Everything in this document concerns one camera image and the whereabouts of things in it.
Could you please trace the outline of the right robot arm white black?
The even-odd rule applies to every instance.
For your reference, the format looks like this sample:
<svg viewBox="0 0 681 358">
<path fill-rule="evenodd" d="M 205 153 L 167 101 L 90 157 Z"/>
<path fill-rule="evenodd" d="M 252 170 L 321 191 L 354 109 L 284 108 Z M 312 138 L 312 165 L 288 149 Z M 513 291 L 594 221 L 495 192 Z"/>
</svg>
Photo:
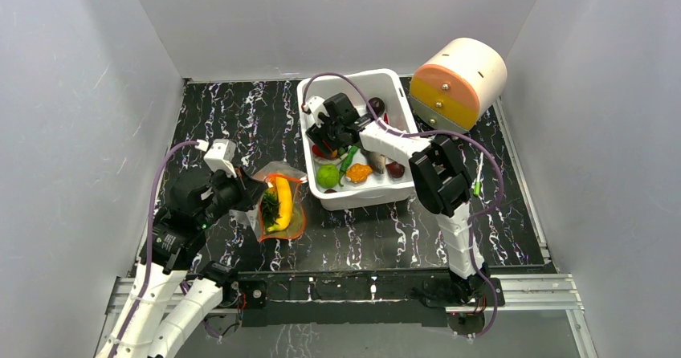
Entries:
<svg viewBox="0 0 681 358">
<path fill-rule="evenodd" d="M 396 161 L 410 175 L 418 200 L 434 215 L 447 247 L 449 282 L 426 283 L 424 301 L 472 305 L 483 296 L 484 259 L 471 232 L 471 185 L 455 142 L 445 135 L 422 135 L 390 127 L 356 108 L 348 96 L 313 96 L 301 111 L 311 123 L 306 137 L 323 153 L 355 145 Z"/>
</svg>

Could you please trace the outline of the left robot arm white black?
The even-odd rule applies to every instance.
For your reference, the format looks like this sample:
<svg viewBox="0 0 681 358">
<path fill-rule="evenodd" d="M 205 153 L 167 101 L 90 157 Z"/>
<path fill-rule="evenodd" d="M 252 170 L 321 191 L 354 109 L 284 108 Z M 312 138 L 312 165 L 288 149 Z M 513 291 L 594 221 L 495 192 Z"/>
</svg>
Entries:
<svg viewBox="0 0 681 358">
<path fill-rule="evenodd" d="M 133 288 L 97 355 L 174 357 L 210 310 L 236 303 L 235 271 L 210 262 L 173 310 L 167 309 L 206 245 L 206 229 L 231 211 L 254 209 L 267 188 L 241 168 L 180 173 L 153 217 L 151 242 L 142 248 Z"/>
</svg>

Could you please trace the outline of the yellow toy banana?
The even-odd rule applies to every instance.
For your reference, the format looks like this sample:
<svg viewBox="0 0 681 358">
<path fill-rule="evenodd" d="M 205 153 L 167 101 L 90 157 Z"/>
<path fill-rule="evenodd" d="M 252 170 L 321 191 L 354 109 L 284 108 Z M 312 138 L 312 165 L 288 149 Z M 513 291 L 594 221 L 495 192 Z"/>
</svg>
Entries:
<svg viewBox="0 0 681 358">
<path fill-rule="evenodd" d="M 286 230 L 291 223 L 293 215 L 293 195 L 289 180 L 285 177 L 274 177 L 275 191 L 279 199 L 279 219 L 272 227 L 267 228 L 269 232 L 279 232 Z"/>
</svg>

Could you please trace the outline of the orange toy pineapple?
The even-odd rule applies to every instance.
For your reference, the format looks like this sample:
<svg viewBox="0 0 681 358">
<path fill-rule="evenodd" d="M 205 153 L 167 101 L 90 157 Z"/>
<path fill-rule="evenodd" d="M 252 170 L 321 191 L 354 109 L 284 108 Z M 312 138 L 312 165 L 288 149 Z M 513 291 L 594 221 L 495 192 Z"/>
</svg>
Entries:
<svg viewBox="0 0 681 358">
<path fill-rule="evenodd" d="M 276 191 L 268 189 L 264 192 L 259 209 L 266 229 L 276 224 L 279 219 L 279 199 Z"/>
</svg>

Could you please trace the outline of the clear zip bag orange zipper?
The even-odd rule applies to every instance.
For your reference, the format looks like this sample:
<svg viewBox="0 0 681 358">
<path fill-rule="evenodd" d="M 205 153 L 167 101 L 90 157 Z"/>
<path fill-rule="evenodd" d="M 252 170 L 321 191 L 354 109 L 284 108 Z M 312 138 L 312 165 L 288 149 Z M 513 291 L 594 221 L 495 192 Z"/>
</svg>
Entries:
<svg viewBox="0 0 681 358">
<path fill-rule="evenodd" d="M 258 204 L 247 212 L 232 211 L 230 217 L 253 230 L 259 242 L 299 238 L 307 225 L 301 187 L 308 182 L 308 175 L 286 162 L 272 161 L 255 174 L 255 179 L 267 184 Z"/>
</svg>

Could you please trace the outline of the white plastic bin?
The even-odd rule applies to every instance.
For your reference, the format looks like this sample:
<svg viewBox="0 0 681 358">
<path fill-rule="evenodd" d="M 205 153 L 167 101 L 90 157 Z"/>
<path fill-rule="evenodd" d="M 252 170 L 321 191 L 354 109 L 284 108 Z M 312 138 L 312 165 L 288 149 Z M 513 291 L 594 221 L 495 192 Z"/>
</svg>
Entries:
<svg viewBox="0 0 681 358">
<path fill-rule="evenodd" d="M 348 76 L 368 98 L 378 97 L 385 102 L 388 123 L 392 127 L 417 132 L 418 127 L 410 110 L 406 92 L 398 74 L 390 69 L 374 69 L 362 71 Z M 298 104 L 319 96 L 327 99 L 337 93 L 346 94 L 359 112 L 365 112 L 365 103 L 361 95 L 351 84 L 335 76 L 321 76 L 313 82 L 304 79 L 297 87 Z M 410 172 L 403 177 L 391 178 L 387 173 L 371 173 L 368 179 L 359 184 L 344 181 L 342 186 L 335 186 L 332 193 L 316 181 L 320 163 L 315 161 L 312 153 L 312 142 L 305 134 L 313 125 L 313 118 L 305 113 L 300 114 L 300 132 L 302 135 L 306 172 L 312 195 L 320 200 L 321 205 L 329 211 L 348 210 L 369 205 L 380 205 L 407 199 L 414 193 L 414 183 Z"/>
</svg>

